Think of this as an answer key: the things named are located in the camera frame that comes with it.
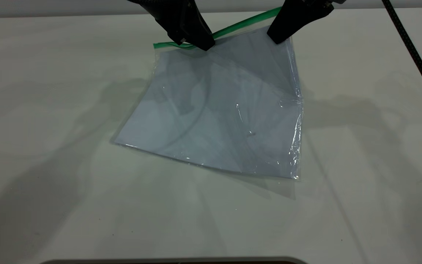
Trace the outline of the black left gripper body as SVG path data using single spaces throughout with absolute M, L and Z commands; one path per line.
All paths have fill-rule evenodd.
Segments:
M 156 19 L 200 13 L 194 0 L 129 0 L 129 2 L 140 5 Z

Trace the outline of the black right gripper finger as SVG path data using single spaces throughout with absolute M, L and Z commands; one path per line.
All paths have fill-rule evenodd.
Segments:
M 275 44 L 280 44 L 315 20 L 317 18 L 311 12 L 281 10 L 268 28 L 268 36 Z

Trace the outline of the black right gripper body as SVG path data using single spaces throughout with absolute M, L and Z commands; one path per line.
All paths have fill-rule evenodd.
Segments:
M 344 0 L 286 0 L 281 8 L 281 15 L 290 18 L 326 17 L 333 10 L 333 3 L 344 4 Z

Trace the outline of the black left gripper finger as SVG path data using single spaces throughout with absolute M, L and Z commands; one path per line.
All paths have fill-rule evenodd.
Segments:
M 189 29 L 193 19 L 190 16 L 159 16 L 156 22 L 167 32 L 176 44 L 191 44 Z
M 215 46 L 212 32 L 200 13 L 179 13 L 178 45 L 189 43 L 207 51 Z

